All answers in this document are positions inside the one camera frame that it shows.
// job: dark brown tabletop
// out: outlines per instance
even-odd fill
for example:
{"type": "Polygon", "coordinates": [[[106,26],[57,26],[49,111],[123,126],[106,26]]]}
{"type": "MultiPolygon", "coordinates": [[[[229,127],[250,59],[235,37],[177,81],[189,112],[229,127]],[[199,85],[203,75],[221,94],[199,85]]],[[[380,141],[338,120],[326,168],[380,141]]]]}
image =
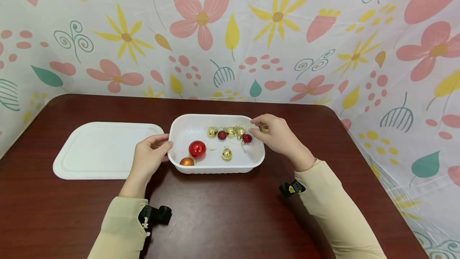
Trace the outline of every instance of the dark brown tabletop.
{"type": "MultiPolygon", "coordinates": [[[[121,180],[66,181],[52,164],[78,126],[88,122],[155,123],[168,132],[187,113],[272,113],[283,117],[312,153],[326,160],[363,212],[388,258],[426,258],[366,161],[327,107],[115,96],[53,99],[0,161],[0,258],[86,258],[121,180]]],[[[278,186],[293,167],[266,148],[246,174],[185,175],[164,164],[147,198],[173,215],[156,226],[145,258],[321,258],[330,250],[298,196],[278,186]]]]}

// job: hand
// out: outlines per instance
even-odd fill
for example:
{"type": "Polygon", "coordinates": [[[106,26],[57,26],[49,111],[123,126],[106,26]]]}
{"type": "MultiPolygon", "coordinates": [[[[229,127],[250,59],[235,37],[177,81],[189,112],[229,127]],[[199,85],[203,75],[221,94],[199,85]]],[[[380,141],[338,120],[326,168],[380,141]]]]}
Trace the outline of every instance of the hand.
{"type": "Polygon", "coordinates": [[[287,156],[293,162],[296,171],[305,171],[315,163],[315,157],[294,135],[286,120],[272,114],[264,114],[251,120],[251,123],[256,126],[268,126],[269,134],[262,133],[256,128],[249,129],[249,132],[271,150],[287,156]]]}
{"type": "Polygon", "coordinates": [[[173,147],[173,142],[167,141],[168,138],[169,134],[152,135],[136,144],[133,166],[119,196],[144,198],[152,175],[161,162],[168,160],[165,154],[173,147]]]}

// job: red ornament ball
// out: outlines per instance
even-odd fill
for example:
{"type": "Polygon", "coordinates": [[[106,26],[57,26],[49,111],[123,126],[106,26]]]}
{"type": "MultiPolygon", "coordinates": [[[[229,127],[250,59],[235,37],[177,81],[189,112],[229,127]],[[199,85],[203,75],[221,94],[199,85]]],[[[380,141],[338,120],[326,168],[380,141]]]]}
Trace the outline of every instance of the red ornament ball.
{"type": "Polygon", "coordinates": [[[227,132],[223,130],[217,132],[217,138],[219,138],[220,140],[225,140],[225,138],[227,138],[227,132]]]}
{"type": "Polygon", "coordinates": [[[206,145],[204,145],[203,141],[193,141],[188,147],[188,152],[194,158],[203,157],[204,153],[206,153],[206,145]]]}
{"type": "Polygon", "coordinates": [[[250,143],[250,142],[252,141],[252,136],[249,135],[249,134],[243,135],[242,138],[243,138],[243,142],[244,142],[244,143],[250,143]]]}

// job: beige long sleeve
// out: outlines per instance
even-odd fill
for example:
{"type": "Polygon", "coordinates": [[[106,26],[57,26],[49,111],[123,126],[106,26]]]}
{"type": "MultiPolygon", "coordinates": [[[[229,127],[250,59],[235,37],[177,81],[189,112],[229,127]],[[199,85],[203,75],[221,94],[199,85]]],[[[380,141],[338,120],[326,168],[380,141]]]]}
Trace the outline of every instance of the beige long sleeve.
{"type": "Polygon", "coordinates": [[[147,199],[115,197],[88,259],[138,259],[147,233],[137,217],[147,199]]]}
{"type": "Polygon", "coordinates": [[[386,258],[363,214],[326,162],[317,160],[312,168],[294,176],[305,186],[300,199],[317,220],[336,258],[386,258]]]}

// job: fabric backdrop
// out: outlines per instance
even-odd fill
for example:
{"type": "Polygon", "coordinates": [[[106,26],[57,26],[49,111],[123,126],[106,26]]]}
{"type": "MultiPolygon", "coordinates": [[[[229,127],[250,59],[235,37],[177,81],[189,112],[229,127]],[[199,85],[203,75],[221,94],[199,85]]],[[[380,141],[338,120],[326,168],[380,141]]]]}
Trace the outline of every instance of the fabric backdrop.
{"type": "Polygon", "coordinates": [[[66,93],[323,104],[429,256],[460,258],[459,8],[0,0],[0,154],[66,93]]]}

